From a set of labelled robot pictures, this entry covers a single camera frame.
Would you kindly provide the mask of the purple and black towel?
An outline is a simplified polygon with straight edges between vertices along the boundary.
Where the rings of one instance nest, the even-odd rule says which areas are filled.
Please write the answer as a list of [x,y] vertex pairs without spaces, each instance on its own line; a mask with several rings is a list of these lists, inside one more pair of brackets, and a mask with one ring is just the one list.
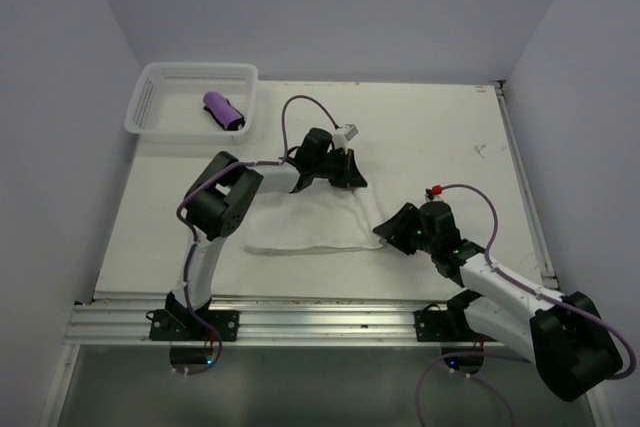
[[210,91],[204,94],[203,110],[223,131],[239,131],[245,126],[243,114],[218,92]]

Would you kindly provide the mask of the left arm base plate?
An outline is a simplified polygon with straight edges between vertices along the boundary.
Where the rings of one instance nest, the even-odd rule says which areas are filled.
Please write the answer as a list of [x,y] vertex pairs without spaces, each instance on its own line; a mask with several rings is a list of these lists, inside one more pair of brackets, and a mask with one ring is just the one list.
[[[214,327],[223,342],[235,342],[239,328],[239,312],[236,310],[206,310],[197,315]],[[188,311],[172,315],[165,309],[148,311],[151,322],[149,339],[165,342],[190,342],[211,340],[211,330],[197,321]]]

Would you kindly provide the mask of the white towel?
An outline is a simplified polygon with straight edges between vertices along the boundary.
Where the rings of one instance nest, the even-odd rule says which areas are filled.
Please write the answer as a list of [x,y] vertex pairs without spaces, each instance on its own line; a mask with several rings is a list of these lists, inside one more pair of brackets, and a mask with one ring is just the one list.
[[241,230],[252,254],[298,255],[376,250],[373,228],[383,222],[371,185],[353,190],[319,181],[298,193],[256,197]]

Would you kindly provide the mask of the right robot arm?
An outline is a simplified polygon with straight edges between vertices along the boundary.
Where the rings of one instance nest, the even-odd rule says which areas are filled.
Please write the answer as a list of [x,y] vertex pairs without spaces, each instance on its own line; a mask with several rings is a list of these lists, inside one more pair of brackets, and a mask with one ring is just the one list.
[[405,204],[374,234],[406,255],[428,254],[437,271],[461,287],[443,310],[415,311],[416,337],[498,341],[531,362],[545,385],[573,401],[623,366],[592,300],[563,295],[487,261],[480,245],[463,238],[448,204]]

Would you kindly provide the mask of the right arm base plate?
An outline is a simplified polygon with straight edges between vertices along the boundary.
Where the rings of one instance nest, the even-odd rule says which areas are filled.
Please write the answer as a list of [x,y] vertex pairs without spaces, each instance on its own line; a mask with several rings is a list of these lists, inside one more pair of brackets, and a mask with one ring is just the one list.
[[413,312],[413,327],[418,342],[480,342],[491,337],[472,330],[461,311],[429,304]]

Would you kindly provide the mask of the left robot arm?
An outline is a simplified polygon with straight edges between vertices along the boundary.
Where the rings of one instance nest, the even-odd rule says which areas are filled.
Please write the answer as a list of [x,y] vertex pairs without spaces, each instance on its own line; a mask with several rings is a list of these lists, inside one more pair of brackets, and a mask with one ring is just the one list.
[[208,309],[226,239],[260,194],[295,194],[317,179],[339,189],[365,188],[367,182],[348,147],[357,133],[353,124],[332,133],[312,128],[300,146],[285,150],[281,160],[241,161],[227,151],[217,153],[177,207],[178,220],[189,229],[191,239],[177,286],[167,295],[164,308],[153,313],[151,338],[220,340],[220,329]]

